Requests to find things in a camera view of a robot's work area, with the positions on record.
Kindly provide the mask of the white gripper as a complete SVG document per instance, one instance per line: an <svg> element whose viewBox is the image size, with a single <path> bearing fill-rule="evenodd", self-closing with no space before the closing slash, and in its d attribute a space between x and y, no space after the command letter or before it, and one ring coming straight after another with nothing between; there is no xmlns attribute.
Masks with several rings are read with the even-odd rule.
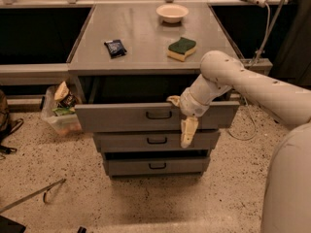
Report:
<svg viewBox="0 0 311 233"><path fill-rule="evenodd" d="M181 120L181 147L187 148L195 135L198 127L198 117L202 117L210 107L208 93L193 91L189 87L179 97L178 95L169 96L167 102L179 107L181 112L187 116Z"/></svg>

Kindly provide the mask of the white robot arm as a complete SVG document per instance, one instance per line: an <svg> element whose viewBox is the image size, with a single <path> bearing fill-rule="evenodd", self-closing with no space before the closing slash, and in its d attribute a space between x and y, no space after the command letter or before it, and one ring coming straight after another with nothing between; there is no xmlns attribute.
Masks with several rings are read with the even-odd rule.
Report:
<svg viewBox="0 0 311 233"><path fill-rule="evenodd" d="M181 146L190 145L212 100L232 88L290 129L270 160L260 233L311 233L310 90L247 70L222 51L209 51L192 85L168 98L186 116Z"/></svg>

